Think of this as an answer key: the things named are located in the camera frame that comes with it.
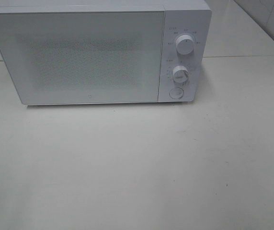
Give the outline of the round door release button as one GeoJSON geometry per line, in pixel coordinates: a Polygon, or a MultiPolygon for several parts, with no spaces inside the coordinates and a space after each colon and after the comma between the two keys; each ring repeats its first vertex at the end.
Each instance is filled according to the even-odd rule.
{"type": "Polygon", "coordinates": [[[173,88],[169,92],[169,96],[172,99],[181,99],[183,97],[184,90],[182,88],[173,88]]]}

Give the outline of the white microwave knob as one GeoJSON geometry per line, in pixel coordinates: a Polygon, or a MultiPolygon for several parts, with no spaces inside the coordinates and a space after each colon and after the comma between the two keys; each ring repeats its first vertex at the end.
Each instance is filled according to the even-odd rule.
{"type": "Polygon", "coordinates": [[[180,55],[189,55],[194,50],[195,39],[191,34],[181,34],[175,39],[176,51],[180,55]]]}
{"type": "Polygon", "coordinates": [[[184,83],[189,79],[188,69],[185,66],[176,66],[172,70],[172,79],[175,83],[184,83]]]}

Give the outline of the white microwave door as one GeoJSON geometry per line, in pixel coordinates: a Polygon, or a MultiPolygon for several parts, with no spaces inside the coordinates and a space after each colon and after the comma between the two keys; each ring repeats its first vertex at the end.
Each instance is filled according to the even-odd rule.
{"type": "Polygon", "coordinates": [[[164,13],[0,14],[0,53],[24,105],[155,102],[164,13]]]}

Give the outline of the white microwave oven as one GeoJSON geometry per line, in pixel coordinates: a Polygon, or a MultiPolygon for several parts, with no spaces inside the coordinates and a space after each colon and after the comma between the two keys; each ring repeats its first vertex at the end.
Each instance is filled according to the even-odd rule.
{"type": "Polygon", "coordinates": [[[205,1],[0,0],[0,14],[159,11],[164,13],[159,93],[157,101],[152,103],[191,102],[194,99],[200,76],[201,62],[212,16],[212,12],[205,1]],[[182,34],[191,34],[195,39],[194,50],[189,55],[180,55],[176,51],[175,39],[182,34]],[[186,82],[175,83],[173,81],[172,70],[176,66],[187,67],[189,79],[186,82]],[[184,90],[183,97],[172,99],[169,92],[177,87],[184,90]]]}

